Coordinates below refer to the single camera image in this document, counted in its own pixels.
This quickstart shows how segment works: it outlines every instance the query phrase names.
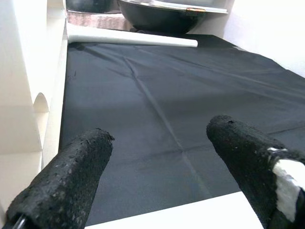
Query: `black foam grip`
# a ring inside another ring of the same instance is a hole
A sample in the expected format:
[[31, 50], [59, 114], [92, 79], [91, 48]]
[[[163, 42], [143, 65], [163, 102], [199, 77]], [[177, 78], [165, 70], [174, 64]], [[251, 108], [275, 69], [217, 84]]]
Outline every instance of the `black foam grip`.
[[[228, 115], [214, 117], [207, 126], [207, 135], [263, 227], [269, 228], [271, 224], [277, 229], [291, 226], [276, 208], [276, 176], [272, 169], [278, 159], [303, 163], [304, 159], [296, 151], [283, 150], [285, 146], [278, 140]], [[279, 150], [268, 150], [271, 147]]]
[[40, 229], [83, 229], [112, 140], [100, 129], [76, 137], [13, 200], [8, 220], [23, 214]]

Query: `white wall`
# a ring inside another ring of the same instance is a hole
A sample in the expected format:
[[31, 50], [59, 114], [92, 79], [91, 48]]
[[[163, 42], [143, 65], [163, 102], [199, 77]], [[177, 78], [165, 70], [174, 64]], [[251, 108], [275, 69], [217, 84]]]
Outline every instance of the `white wall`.
[[191, 33], [213, 34], [305, 77], [305, 1], [229, 0]]

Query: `foam handle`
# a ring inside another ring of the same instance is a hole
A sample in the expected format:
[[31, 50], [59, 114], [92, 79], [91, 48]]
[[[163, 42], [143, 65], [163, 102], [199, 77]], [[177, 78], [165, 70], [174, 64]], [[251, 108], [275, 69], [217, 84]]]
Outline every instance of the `foam handle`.
[[13, 200], [8, 220], [23, 214], [40, 229], [83, 229], [112, 140], [100, 129], [76, 137]]
[[304, 159], [297, 152], [287, 150], [278, 140], [228, 115], [214, 117], [207, 126], [207, 135], [263, 227], [298, 228], [277, 210], [276, 176], [272, 169], [279, 159], [302, 163]]

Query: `white tube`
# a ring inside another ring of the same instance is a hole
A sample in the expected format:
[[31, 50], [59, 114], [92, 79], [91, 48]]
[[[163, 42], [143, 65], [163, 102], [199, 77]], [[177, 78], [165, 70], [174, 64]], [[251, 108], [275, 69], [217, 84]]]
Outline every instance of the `white tube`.
[[97, 29], [67, 23], [68, 41], [102, 42], [119, 44], [168, 45], [181, 47], [197, 47], [196, 40], [175, 37], [157, 36], [143, 33]]

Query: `black cloth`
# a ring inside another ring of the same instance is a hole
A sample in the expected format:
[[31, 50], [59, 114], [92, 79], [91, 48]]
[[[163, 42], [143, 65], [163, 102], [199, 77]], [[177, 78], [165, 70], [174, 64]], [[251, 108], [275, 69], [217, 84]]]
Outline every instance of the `black cloth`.
[[87, 225], [239, 191], [205, 129], [218, 114], [305, 151], [305, 80], [210, 35], [200, 47], [72, 43], [61, 143], [115, 137]]

